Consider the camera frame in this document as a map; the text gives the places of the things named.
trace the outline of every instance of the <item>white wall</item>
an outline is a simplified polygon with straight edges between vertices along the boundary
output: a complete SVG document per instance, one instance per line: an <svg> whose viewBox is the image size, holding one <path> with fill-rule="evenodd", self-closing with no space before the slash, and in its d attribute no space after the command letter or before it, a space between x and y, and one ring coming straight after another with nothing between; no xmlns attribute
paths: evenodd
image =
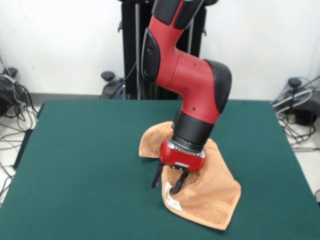
<svg viewBox="0 0 320 240"><path fill-rule="evenodd" d="M33 93L100 94L124 74L121 2L0 0L0 49ZM220 0L201 56L227 64L233 99L271 100L291 76L320 73L319 0Z"/></svg>

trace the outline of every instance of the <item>black cable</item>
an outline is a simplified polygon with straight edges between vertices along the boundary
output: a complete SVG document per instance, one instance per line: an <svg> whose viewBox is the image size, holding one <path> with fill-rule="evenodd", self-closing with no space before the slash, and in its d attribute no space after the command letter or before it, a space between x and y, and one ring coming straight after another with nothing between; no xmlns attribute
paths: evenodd
<svg viewBox="0 0 320 240"><path fill-rule="evenodd" d="M129 74L125 77L125 79L123 80L122 84L114 91L114 93L111 95L111 97L110 97L109 99L112 99L112 98L115 96L115 94L119 91L119 89L126 83L126 81L127 81L128 78L130 77L130 75L133 73L133 71L134 71L134 69L135 69L136 66L137 66L137 62L134 63L134 65L133 65L133 67L131 68ZM102 98L102 96L104 95L105 90L106 90L107 87L108 87L108 85L105 85L105 86L104 86L104 88L103 88L103 90L102 90L102 93L101 93L99 99Z"/></svg>
<svg viewBox="0 0 320 240"><path fill-rule="evenodd" d="M20 88L22 88L26 92L26 95L27 95L27 98L28 98L27 102L29 101L29 104L30 104L32 110L35 111L38 114L38 111L35 109L34 103L32 102L32 99L31 99L29 91L19 83L16 82L15 84L17 84Z"/></svg>
<svg viewBox="0 0 320 240"><path fill-rule="evenodd" d="M315 81L319 80L320 79L320 75L319 76L316 76L314 79L312 79L310 82L306 83L305 85L302 85L301 87L299 87L299 89L302 89L306 86L309 86L310 84L314 83Z"/></svg>
<svg viewBox="0 0 320 240"><path fill-rule="evenodd" d="M15 133L10 133L10 134L7 134L7 135L3 135L2 137L0 137L0 141L6 137L9 137L9 136L14 136L14 135L18 135L18 134L22 134L24 132L15 132Z"/></svg>
<svg viewBox="0 0 320 240"><path fill-rule="evenodd" d="M0 167L1 167L1 169L5 172L5 174L6 174L8 177L11 176L11 175L7 172L6 168L2 165L1 160L0 160Z"/></svg>
<svg viewBox="0 0 320 240"><path fill-rule="evenodd" d="M11 147L7 147L7 148L0 148L0 150L1 151L6 151L6 150L10 150L10 149L16 149L16 148L18 148L18 147L20 147L21 146L21 144L20 145L16 145L16 146L11 146Z"/></svg>
<svg viewBox="0 0 320 240"><path fill-rule="evenodd" d="M1 51L0 51L0 62L1 62L1 65L2 65L3 69L5 69L6 72L9 74L9 76L12 77L11 76L11 72L6 68L6 66L4 64L4 61L2 60Z"/></svg>
<svg viewBox="0 0 320 240"><path fill-rule="evenodd" d="M292 150L295 153L311 153L311 152L316 152L316 151L320 151L320 148L318 147L293 147Z"/></svg>
<svg viewBox="0 0 320 240"><path fill-rule="evenodd" d="M9 175L9 176L4 180L2 189L1 189L1 191L0 191L0 198L1 198L2 194L10 187L10 185L11 185L11 183L12 183L12 180L13 180L13 177L14 177L14 175ZM8 181L9 179L11 179L11 182L9 183L8 186L6 186L7 181Z"/></svg>
<svg viewBox="0 0 320 240"><path fill-rule="evenodd" d="M0 123L1 126L5 127L5 128L8 128L8 129L12 129L12 130L15 130L17 132L22 132L21 130L17 129L17 128L14 128L12 126L8 126L8 125L5 125L3 123Z"/></svg>

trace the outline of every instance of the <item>floor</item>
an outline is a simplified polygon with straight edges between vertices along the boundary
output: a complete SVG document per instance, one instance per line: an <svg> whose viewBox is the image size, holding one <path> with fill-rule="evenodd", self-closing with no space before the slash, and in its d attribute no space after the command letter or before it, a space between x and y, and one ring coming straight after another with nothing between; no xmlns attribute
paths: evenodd
<svg viewBox="0 0 320 240"><path fill-rule="evenodd" d="M32 124L29 116L24 113L25 122L20 122L20 127L24 130L28 129L30 126L35 126L35 119L32 117ZM9 126L11 128L18 129L19 126L17 125L16 119L8 119L8 118L1 118L0 119L0 135L6 136L8 134L14 134L17 133L16 130L5 127L3 125ZM317 131L315 134L308 140L307 142L301 144L301 147L308 147L308 148L314 148L319 147L320 148L320 120L317 120L315 123ZM309 128L303 127L299 125L292 125L292 128L294 128L299 133L308 133ZM0 161L2 165L4 166L5 170L8 174L11 176L14 176L15 171L11 167L15 161L16 157L18 155L18 151L20 149L21 141L24 137L23 133L18 133L16 135L11 135L6 138L0 138ZM315 194L317 191L320 190L320 151L313 151L313 152L296 152L295 153L298 162L302 168L302 171L306 177L306 180L309 184L310 190L313 194ZM3 171L3 169L0 169L0 191L6 181L5 188L10 184L11 179L7 176L7 174ZM7 191L0 196L0 206L5 200Z"/></svg>

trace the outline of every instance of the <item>cable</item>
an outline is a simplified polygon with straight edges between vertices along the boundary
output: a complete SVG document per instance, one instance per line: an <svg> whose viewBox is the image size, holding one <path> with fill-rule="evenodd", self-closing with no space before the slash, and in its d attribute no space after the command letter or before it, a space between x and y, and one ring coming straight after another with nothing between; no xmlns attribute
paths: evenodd
<svg viewBox="0 0 320 240"><path fill-rule="evenodd" d="M5 127L5 128L8 128L8 129L12 129L12 130L15 130L17 132L22 132L21 130L17 129L17 128L14 128L12 126L8 126L8 125L4 125L3 123L0 123L1 126Z"/></svg>
<svg viewBox="0 0 320 240"><path fill-rule="evenodd" d="M3 137L3 135L2 135L2 133L1 133L1 131L0 131L0 136L2 137L2 139L4 139L4 140L5 140L5 138ZM15 148L16 152L18 152L17 147L20 147L20 146L21 146L21 144L20 144L20 145L15 146L15 145L13 145L10 141L8 141L8 140L5 140L5 141L6 141L8 144L10 144L12 147L9 147L9 148L0 148L0 150L9 150L9 149Z"/></svg>
<svg viewBox="0 0 320 240"><path fill-rule="evenodd" d="M313 80L311 80L310 82L306 83L305 85L302 85L300 87L300 89L303 89L304 87L306 86L309 86L310 84L314 83L315 81L319 80L320 79L320 75L319 76L316 76Z"/></svg>
<svg viewBox="0 0 320 240"><path fill-rule="evenodd" d="M320 88L307 89L307 90L300 91L300 92L296 93L294 96L288 96L288 97L286 97L285 99L283 99L283 100L281 100L281 101L273 104L272 107L275 108L275 107L277 107L277 106L279 106L279 105L281 105L281 104L284 104L284 103L290 101L293 97L294 97L294 98L297 98L297 97L299 97L299 96L302 96L302 95L305 95L305 94L309 94L309 93L311 93L311 92L319 92L319 91L320 91Z"/></svg>
<svg viewBox="0 0 320 240"><path fill-rule="evenodd" d="M129 74L125 77L125 79L123 80L122 84L114 91L114 93L111 95L111 97L110 97L109 99L112 99L112 98L115 96L115 94L118 92L118 90L126 83L126 81L127 81L128 78L130 77L130 75L133 73L133 71L134 71L134 69L135 69L136 66L137 66L137 62L134 63L134 65L132 66ZM107 87L108 87L108 85L105 85L105 86L104 86L104 88L103 88L103 90L102 90L102 93L101 93L99 99L102 98L102 96L104 95L105 90L106 90Z"/></svg>
<svg viewBox="0 0 320 240"><path fill-rule="evenodd" d="M1 167L1 169L4 171L4 173L5 173L8 177L11 176L11 175L7 172L6 168L2 165L1 159L0 159L0 167Z"/></svg>
<svg viewBox="0 0 320 240"><path fill-rule="evenodd" d="M11 76L11 73L9 72L9 70L6 68L5 64L4 64L4 61L2 60L2 56L1 56L1 50L0 50L0 62L1 62L1 65L3 67L4 70L6 70L6 72Z"/></svg>
<svg viewBox="0 0 320 240"><path fill-rule="evenodd" d="M312 152L316 152L316 151L320 151L319 147L293 147L292 150L295 153L312 153Z"/></svg>
<svg viewBox="0 0 320 240"><path fill-rule="evenodd" d="M295 79L303 79L303 80L306 80L312 87L313 87L313 84L312 84L312 82L310 81L310 79L309 78L307 78L307 77L304 77L304 76L295 76L294 77Z"/></svg>
<svg viewBox="0 0 320 240"><path fill-rule="evenodd" d="M282 89L282 91L280 92L280 94L279 94L279 96L277 96L276 98L275 98L275 100L273 100L270 104L271 105L273 105L273 104L275 104L278 100L279 100L279 98L281 98L281 96L284 94L284 92L285 92L285 90L287 89L287 87L288 87L288 83L284 86L284 88Z"/></svg>
<svg viewBox="0 0 320 240"><path fill-rule="evenodd" d="M292 107L295 108L295 107L297 107L297 106L300 106L300 105L302 105L302 104L305 104L306 102L308 102L308 101L311 99L312 95L313 95L313 91L311 91L310 94L309 94L309 96L306 97L304 100L293 104ZM286 107L284 107L284 108L281 108L280 110L276 111L276 114L280 114L280 113L282 113L282 112L284 112L284 111L286 111L286 110L288 110L288 109L290 109L290 108L292 108L292 107L286 106Z"/></svg>

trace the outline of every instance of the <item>table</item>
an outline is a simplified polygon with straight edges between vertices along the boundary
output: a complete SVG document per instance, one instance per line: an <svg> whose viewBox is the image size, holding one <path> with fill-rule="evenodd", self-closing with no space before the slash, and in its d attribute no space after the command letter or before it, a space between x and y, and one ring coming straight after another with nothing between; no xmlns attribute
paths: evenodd
<svg viewBox="0 0 320 240"><path fill-rule="evenodd" d="M229 101L211 137L242 186L226 231L167 210L142 134L180 101L55 100L41 108L0 209L2 240L320 239L320 208L267 102Z"/></svg>

